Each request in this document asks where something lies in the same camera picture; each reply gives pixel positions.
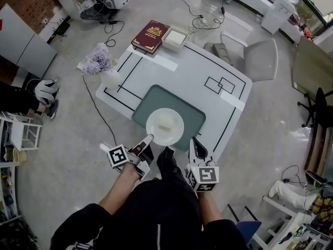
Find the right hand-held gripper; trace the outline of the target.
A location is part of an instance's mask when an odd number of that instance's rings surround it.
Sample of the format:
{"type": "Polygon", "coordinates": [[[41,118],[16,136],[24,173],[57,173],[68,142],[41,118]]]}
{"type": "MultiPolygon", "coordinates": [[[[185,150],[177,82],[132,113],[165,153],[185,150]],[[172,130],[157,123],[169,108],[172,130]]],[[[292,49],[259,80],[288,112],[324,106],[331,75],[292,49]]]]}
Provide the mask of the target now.
{"type": "Polygon", "coordinates": [[[186,178],[193,191],[212,191],[219,183],[219,168],[214,162],[213,151],[208,150],[196,137],[192,137],[188,159],[190,163],[187,165],[186,178]]]}

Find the white round plate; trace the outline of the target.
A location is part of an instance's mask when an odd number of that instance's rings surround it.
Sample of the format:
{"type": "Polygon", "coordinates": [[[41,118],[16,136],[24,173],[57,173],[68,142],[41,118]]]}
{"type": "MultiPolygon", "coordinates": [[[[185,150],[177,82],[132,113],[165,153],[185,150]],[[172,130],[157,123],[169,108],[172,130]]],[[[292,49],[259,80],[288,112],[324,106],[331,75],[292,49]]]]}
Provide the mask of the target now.
{"type": "Polygon", "coordinates": [[[154,136],[153,142],[160,146],[170,146],[177,143],[184,132],[182,117],[170,108],[160,108],[150,114],[146,121],[146,132],[154,136]],[[160,116],[170,116],[174,119],[172,130],[162,130],[158,127],[160,116]]]}

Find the person's left forearm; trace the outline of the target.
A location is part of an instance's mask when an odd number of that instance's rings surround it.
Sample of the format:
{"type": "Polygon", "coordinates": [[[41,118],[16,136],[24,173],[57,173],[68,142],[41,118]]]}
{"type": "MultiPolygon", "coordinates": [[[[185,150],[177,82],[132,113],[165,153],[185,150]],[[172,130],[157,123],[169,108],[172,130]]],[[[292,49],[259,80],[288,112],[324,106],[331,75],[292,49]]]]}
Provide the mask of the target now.
{"type": "Polygon", "coordinates": [[[135,166],[127,162],[122,173],[99,205],[113,215],[125,203],[138,180],[139,174],[135,171],[135,166]]]}

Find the person's black clothing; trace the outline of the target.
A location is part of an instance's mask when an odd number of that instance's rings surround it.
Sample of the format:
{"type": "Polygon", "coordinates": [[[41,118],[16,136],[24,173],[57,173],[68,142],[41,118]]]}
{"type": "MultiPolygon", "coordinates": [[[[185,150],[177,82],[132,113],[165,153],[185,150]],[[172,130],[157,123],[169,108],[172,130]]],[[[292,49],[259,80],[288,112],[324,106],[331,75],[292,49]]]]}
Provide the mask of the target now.
{"type": "Polygon", "coordinates": [[[203,227],[197,193],[166,147],[157,159],[161,178],[136,182],[113,215],[99,203],[69,216],[50,250],[248,250],[236,225],[222,218],[203,227]]]}

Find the white vase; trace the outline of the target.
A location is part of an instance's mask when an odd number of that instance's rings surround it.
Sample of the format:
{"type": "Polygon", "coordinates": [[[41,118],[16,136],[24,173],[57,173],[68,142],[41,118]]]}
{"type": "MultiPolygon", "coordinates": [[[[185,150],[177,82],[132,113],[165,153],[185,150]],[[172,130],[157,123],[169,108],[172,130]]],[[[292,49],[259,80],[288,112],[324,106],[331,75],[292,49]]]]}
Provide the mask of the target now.
{"type": "Polygon", "coordinates": [[[121,76],[114,69],[100,72],[100,78],[102,84],[109,89],[114,89],[121,83],[121,76]]]}

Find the white table with black lines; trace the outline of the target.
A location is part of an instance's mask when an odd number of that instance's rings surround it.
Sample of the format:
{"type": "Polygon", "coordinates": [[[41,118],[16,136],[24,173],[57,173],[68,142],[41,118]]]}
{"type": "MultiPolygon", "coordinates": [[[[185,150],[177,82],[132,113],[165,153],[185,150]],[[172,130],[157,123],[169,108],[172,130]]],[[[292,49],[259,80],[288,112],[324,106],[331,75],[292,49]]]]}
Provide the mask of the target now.
{"type": "Polygon", "coordinates": [[[176,53],[160,46],[151,55],[130,45],[120,57],[117,87],[103,82],[96,96],[127,118],[153,85],[201,110],[206,120],[197,138],[219,159],[241,116],[252,81],[203,48],[187,41],[176,53]]]}

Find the white workbench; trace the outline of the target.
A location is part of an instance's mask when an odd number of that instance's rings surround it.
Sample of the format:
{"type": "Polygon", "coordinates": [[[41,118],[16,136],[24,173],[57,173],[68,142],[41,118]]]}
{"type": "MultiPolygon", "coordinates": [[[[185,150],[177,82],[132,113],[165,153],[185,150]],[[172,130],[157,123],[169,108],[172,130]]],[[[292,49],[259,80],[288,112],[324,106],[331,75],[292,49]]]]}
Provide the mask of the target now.
{"type": "Polygon", "coordinates": [[[309,215],[308,213],[303,213],[300,211],[293,211],[267,196],[263,196],[262,200],[272,205],[284,214],[284,223],[277,232],[274,232],[272,229],[267,229],[267,232],[273,238],[270,242],[263,243],[261,246],[262,250],[286,250],[287,246],[292,242],[292,239],[297,238],[292,235],[290,239],[284,242],[282,242],[283,239],[286,238],[288,233],[296,232],[297,228],[301,227],[305,227],[305,229],[300,237],[304,235],[306,238],[310,239],[310,242],[306,246],[305,250],[310,250],[310,247],[315,246],[316,244],[321,244],[323,246],[322,250],[326,250],[328,245],[332,242],[332,236],[328,236],[311,227],[312,221],[315,220],[314,215],[309,215]]]}

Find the dark red book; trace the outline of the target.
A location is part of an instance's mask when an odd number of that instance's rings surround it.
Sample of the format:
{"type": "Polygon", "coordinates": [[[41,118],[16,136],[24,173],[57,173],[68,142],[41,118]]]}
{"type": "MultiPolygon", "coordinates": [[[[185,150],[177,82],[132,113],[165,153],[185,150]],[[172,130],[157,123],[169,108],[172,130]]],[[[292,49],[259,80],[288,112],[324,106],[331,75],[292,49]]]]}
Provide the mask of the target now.
{"type": "Polygon", "coordinates": [[[169,30],[169,26],[151,20],[141,32],[131,41],[134,47],[153,54],[162,43],[162,37],[169,30]]]}

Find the white grey bag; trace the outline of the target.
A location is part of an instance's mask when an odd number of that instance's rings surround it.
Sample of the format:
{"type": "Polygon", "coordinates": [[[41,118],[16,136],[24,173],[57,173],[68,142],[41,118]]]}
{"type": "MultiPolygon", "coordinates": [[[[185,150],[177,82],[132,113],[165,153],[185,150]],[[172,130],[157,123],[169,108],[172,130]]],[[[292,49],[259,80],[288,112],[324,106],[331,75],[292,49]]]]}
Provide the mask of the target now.
{"type": "Polygon", "coordinates": [[[25,89],[33,94],[42,104],[50,106],[56,100],[59,85],[56,80],[31,79],[25,89]]]}

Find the brown wooden bench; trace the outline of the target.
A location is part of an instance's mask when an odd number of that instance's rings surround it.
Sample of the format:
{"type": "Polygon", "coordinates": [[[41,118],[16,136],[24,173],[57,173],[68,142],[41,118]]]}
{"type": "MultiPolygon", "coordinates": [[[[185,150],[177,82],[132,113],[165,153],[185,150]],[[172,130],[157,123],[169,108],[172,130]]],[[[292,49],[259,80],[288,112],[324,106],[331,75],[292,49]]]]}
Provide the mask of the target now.
{"type": "Polygon", "coordinates": [[[304,170],[312,171],[324,177],[333,151],[333,128],[323,128],[318,124],[311,138],[310,149],[304,170]]]}

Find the beige bin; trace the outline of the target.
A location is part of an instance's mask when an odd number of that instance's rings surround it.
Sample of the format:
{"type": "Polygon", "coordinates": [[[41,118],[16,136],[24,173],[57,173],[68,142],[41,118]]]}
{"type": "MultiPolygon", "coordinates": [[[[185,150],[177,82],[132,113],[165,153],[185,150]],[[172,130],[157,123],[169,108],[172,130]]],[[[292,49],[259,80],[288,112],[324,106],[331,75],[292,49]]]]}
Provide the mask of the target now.
{"type": "Polygon", "coordinates": [[[19,151],[16,148],[13,149],[12,155],[15,164],[21,164],[28,159],[26,151],[19,151]]]}

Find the grey flat board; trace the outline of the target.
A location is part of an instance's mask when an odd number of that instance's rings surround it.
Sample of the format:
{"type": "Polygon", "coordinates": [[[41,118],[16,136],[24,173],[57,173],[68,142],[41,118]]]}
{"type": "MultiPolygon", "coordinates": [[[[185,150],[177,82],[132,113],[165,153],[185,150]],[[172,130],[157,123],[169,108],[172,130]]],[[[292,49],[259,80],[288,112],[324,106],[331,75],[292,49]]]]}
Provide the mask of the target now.
{"type": "Polygon", "coordinates": [[[333,60],[311,40],[301,37],[292,70],[292,86],[315,100],[318,88],[333,90],[333,60]]]}

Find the white storage shelf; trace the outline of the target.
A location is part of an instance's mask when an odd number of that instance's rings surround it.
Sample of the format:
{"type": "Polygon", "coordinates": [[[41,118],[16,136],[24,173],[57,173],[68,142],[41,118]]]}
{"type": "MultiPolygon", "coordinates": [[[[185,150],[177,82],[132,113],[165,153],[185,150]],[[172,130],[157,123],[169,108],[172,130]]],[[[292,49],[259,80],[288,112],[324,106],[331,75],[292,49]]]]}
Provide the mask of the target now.
{"type": "Polygon", "coordinates": [[[0,226],[21,217],[16,196],[16,164],[0,162],[0,226]]]}

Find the black router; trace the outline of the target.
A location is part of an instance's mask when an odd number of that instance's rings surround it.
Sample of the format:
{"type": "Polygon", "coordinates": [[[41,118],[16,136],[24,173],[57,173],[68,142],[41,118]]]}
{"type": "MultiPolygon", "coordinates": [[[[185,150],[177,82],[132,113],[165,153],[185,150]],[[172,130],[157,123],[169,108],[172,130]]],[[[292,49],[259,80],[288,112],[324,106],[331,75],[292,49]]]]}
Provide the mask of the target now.
{"type": "Polygon", "coordinates": [[[53,36],[56,36],[56,35],[63,36],[70,27],[70,20],[71,20],[71,17],[67,16],[64,19],[60,18],[58,21],[52,22],[52,24],[58,25],[56,28],[53,28],[53,31],[54,31],[53,36]]]}

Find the white refrigerator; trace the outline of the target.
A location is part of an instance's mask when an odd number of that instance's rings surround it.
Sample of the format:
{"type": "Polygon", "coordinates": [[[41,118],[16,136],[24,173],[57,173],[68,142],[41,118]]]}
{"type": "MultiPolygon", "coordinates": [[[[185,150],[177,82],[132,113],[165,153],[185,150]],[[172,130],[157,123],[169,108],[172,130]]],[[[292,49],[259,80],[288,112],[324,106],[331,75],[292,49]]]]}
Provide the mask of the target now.
{"type": "Polygon", "coordinates": [[[42,78],[56,54],[8,4],[0,9],[0,56],[42,78]]]}

